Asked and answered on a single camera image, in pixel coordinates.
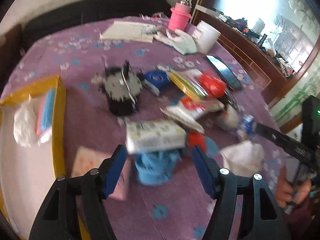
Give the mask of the person right hand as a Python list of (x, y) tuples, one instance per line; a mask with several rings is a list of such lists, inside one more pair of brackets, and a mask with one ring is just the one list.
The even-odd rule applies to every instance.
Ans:
[(281, 208), (285, 208), (288, 203), (294, 202), (295, 204), (301, 204), (308, 198), (311, 191), (311, 181), (307, 179), (299, 187), (296, 192), (290, 183), (286, 180), (286, 167), (283, 166), (280, 170), (278, 177), (277, 187), (274, 194), (277, 204)]

